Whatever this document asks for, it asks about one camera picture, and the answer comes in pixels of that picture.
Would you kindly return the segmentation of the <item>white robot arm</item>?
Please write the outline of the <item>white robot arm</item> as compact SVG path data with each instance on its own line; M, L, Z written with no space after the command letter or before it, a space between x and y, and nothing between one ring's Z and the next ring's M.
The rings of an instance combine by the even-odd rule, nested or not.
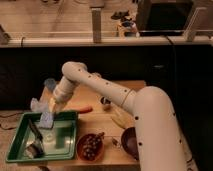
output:
M67 103L82 83L132 114L141 171L189 171L184 137L173 104L165 91L145 86L135 91L87 71L81 62L66 62L53 91L51 109Z

